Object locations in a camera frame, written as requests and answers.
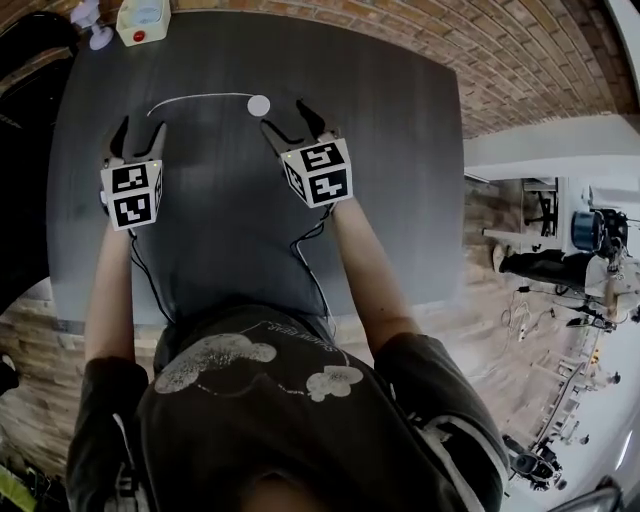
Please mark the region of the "person's right forearm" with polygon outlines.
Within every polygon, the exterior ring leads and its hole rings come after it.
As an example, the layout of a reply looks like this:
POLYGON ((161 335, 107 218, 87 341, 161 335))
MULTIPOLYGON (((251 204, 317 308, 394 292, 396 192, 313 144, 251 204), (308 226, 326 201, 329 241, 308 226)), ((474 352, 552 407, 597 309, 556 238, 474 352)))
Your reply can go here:
POLYGON ((354 198, 337 203, 332 212, 335 238, 352 300, 371 353, 421 330, 396 281, 385 250, 354 198))

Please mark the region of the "white box with red button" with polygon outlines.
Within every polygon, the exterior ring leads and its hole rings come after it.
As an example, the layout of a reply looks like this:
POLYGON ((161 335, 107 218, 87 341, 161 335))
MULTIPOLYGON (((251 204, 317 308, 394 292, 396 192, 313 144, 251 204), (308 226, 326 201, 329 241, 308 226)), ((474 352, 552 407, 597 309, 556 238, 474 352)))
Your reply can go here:
POLYGON ((170 0, 123 0, 116 31, 126 47, 166 38, 171 19, 170 0))

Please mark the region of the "white table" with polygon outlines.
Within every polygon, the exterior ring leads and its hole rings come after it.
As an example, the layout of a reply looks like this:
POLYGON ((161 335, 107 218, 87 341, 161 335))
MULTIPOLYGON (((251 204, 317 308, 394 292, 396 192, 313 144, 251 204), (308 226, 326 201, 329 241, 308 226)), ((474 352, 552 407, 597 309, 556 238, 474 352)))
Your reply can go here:
POLYGON ((516 244, 521 248, 531 247, 534 252, 540 250, 561 250, 571 253, 575 247, 571 242, 571 221, 575 211, 569 180, 556 178, 554 189, 547 189, 551 193, 551 210, 545 216, 549 219, 549 230, 541 230, 534 234, 531 230, 524 232, 501 231, 484 228, 482 235, 508 244, 516 244))

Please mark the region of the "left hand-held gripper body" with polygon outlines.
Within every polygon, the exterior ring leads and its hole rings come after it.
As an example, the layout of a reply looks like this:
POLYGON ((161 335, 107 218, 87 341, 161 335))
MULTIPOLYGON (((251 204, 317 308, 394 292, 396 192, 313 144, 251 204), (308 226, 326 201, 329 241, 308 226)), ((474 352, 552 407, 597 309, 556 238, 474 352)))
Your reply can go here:
POLYGON ((145 161, 101 170, 101 201, 115 231, 157 220, 163 192, 163 162, 145 161))

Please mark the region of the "pale lilac figurine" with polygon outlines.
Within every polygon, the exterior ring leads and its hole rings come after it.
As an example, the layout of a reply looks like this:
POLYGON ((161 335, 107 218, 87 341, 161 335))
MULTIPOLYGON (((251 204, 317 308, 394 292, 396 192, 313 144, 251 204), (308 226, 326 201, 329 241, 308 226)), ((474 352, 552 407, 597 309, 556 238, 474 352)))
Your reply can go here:
POLYGON ((71 11, 71 23, 90 31, 89 46, 97 51, 106 47, 113 38, 113 30, 101 22, 99 0, 80 0, 71 11))

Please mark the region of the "black headrest office chair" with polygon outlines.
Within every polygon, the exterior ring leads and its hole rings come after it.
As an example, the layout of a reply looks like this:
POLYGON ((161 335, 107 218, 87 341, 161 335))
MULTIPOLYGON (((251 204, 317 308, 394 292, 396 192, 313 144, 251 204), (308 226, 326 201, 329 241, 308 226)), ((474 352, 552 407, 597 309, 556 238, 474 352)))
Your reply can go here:
POLYGON ((0 314, 49 276, 46 201, 60 93, 0 112, 0 314))

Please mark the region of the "black machine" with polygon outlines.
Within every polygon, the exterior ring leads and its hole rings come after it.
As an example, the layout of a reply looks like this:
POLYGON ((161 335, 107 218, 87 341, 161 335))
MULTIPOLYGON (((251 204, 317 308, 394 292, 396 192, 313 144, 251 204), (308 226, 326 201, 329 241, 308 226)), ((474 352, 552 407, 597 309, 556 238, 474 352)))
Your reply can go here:
POLYGON ((546 492, 552 487, 562 491, 567 487, 563 467, 557 454, 549 447, 552 440, 545 437, 533 449, 527 449, 508 434, 502 435, 509 465, 515 476, 527 480, 533 491, 546 492))

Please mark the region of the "person's left forearm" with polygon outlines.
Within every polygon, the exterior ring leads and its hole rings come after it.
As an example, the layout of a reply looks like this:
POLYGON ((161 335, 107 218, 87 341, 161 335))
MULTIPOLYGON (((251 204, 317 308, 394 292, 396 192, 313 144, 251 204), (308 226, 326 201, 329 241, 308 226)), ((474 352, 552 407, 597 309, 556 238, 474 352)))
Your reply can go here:
POLYGON ((130 237, 107 224, 85 322, 85 359, 135 361, 130 237))

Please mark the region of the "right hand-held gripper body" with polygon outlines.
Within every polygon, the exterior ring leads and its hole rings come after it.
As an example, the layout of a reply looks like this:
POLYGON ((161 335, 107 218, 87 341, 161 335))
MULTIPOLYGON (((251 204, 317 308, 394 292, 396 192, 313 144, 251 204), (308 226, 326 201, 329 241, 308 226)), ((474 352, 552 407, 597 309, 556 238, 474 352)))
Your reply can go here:
POLYGON ((309 208, 353 197, 351 159, 344 138, 279 155, 289 187, 309 208))

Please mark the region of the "yellow green bag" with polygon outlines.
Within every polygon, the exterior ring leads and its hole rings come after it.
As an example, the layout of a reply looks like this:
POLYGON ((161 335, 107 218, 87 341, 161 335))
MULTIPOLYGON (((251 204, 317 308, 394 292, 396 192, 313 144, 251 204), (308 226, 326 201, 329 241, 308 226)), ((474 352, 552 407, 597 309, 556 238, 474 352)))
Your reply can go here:
POLYGON ((37 500, 29 489, 8 469, 0 465, 0 495, 22 512, 35 512, 37 500))

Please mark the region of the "blue cylinder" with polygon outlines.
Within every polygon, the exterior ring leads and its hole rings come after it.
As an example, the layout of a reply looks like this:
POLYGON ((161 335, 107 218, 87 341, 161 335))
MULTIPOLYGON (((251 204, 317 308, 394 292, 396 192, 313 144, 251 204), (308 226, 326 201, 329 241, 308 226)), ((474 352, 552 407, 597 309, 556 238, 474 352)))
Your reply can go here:
POLYGON ((581 251, 593 251, 597 236, 594 231, 595 215, 592 212, 576 211, 571 223, 571 241, 581 251))

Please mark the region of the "low black office chair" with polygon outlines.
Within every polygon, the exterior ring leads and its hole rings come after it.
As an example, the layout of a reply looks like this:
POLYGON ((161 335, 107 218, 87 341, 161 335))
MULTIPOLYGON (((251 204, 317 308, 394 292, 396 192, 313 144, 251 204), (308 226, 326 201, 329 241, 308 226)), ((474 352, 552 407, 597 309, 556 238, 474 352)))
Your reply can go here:
POLYGON ((46 11, 24 15, 0 33, 0 95, 8 79, 45 51, 67 48, 77 53, 78 31, 64 16, 46 11))

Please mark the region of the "black printed t-shirt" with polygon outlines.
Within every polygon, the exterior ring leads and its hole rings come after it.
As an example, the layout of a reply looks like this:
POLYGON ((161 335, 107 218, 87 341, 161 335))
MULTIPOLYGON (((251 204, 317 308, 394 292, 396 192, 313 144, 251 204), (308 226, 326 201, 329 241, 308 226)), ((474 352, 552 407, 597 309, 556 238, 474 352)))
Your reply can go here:
POLYGON ((90 361, 67 459, 83 512, 238 512, 277 476, 336 512, 500 512, 507 457, 444 346, 404 333, 372 364, 266 306, 173 336, 156 374, 90 361))

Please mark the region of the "round white tape measure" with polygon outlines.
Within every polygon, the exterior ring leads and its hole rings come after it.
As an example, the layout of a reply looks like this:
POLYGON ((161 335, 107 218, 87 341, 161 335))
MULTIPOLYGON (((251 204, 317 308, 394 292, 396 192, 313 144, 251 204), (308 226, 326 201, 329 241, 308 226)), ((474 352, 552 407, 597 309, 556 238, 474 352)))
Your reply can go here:
POLYGON ((163 100, 156 105, 154 105, 146 114, 149 117, 155 111, 159 110, 161 107, 167 106, 169 104, 187 101, 187 100, 197 100, 197 99, 209 99, 209 98, 244 98, 246 100, 246 108, 248 113, 253 117, 265 117, 269 111, 271 110, 271 101, 270 99, 262 94, 250 94, 243 92, 217 92, 217 93, 199 93, 199 94, 190 94, 184 96, 178 96, 163 100))

